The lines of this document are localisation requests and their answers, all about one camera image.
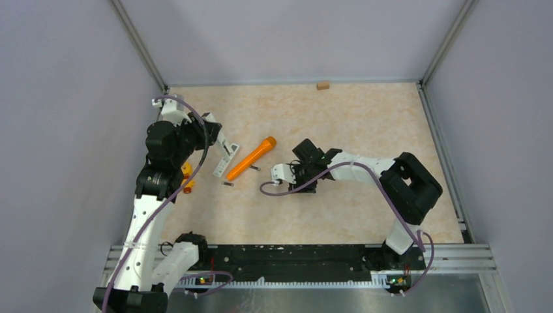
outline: yellow toy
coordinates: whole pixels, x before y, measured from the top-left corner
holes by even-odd
[[[190,177],[190,175],[192,175],[192,166],[190,165],[190,163],[188,162],[185,162],[183,164],[183,167],[181,168],[181,170],[183,171],[183,175],[185,176],[185,178],[183,179],[183,182],[181,183],[181,186],[185,183],[185,181],[187,181],[187,179]],[[196,182],[194,182],[194,180],[191,180],[186,186],[185,188],[183,189],[183,192],[185,194],[190,194],[192,192],[192,187],[196,184]]]

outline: wooden block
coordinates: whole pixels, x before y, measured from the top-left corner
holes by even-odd
[[[317,83],[317,90],[324,90],[330,88],[330,82],[319,82]]]

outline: beige table surface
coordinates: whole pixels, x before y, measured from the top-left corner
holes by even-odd
[[[382,243],[395,217],[374,185],[320,181],[316,194],[284,197],[258,191],[271,179],[271,167],[295,159],[291,150],[309,138],[324,151],[381,158],[413,153],[444,189],[423,229],[434,242],[462,242],[414,83],[334,83],[324,91],[314,84],[174,87],[171,93],[183,95],[200,114],[213,112],[227,139],[241,146],[225,175],[264,138],[275,137],[277,145],[255,163],[262,171],[247,170],[233,187],[212,174],[222,156],[212,147],[192,193],[178,196],[163,241],[193,231],[211,244]],[[193,167],[200,155],[188,160]]]

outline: orange cylinder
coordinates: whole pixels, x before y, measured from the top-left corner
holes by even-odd
[[[231,171],[228,172],[226,178],[229,181],[234,180],[236,177],[238,177],[238,175],[249,168],[250,165],[261,158],[264,154],[273,150],[276,145],[277,141],[273,137],[269,136],[265,138],[261,142],[259,147],[257,147],[253,152],[250,153],[250,155],[246,156],[246,158],[244,158],[242,162],[238,163],[238,165],[236,165]]]

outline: white wall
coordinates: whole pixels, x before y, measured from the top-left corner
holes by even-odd
[[[464,0],[124,0],[169,85],[418,80]]]
[[[550,312],[553,2],[480,1],[430,83],[478,241],[517,312]]]
[[[0,3],[0,312],[88,312],[157,93],[107,1]]]

